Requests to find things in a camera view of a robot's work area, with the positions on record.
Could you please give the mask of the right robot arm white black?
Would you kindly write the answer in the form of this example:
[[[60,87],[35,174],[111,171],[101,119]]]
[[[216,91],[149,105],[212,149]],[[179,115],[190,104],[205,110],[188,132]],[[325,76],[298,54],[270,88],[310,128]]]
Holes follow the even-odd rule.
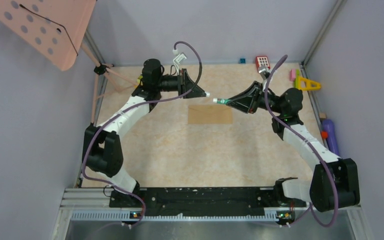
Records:
[[[273,200],[277,205],[287,206],[298,199],[311,203],[319,212],[358,205],[361,198],[356,162],[341,158],[311,135],[299,117],[302,102],[300,89],[292,87],[278,96],[257,81],[225,101],[228,107],[246,114],[254,114],[257,109],[269,111],[273,132],[311,168],[311,181],[296,177],[276,181]]]

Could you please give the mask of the green white glue stick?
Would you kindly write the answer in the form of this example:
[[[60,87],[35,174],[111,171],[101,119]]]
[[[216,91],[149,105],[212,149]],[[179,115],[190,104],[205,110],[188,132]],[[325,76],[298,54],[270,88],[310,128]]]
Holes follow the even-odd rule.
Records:
[[[226,98],[214,98],[212,101],[215,104],[226,105],[231,100],[230,99],[226,99]]]

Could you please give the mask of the brown kraft envelope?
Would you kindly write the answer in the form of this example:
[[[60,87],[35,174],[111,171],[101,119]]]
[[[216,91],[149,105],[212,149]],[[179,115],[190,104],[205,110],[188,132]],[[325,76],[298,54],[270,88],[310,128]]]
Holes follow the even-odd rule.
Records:
[[[189,105],[187,123],[190,125],[223,125],[233,123],[233,112],[221,104]]]

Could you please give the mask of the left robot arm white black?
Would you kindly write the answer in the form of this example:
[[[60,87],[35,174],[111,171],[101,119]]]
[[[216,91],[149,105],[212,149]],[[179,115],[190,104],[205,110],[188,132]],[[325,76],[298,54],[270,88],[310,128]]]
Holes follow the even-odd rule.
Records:
[[[124,106],[100,126],[90,125],[84,133],[82,168],[100,174],[102,182],[121,192],[121,200],[129,207],[140,202],[139,183],[124,168],[121,146],[123,137],[144,116],[149,114],[161,99],[163,92],[176,92],[178,98],[206,98],[210,93],[191,80],[185,68],[175,75],[165,74],[158,59],[143,63],[138,86]]]

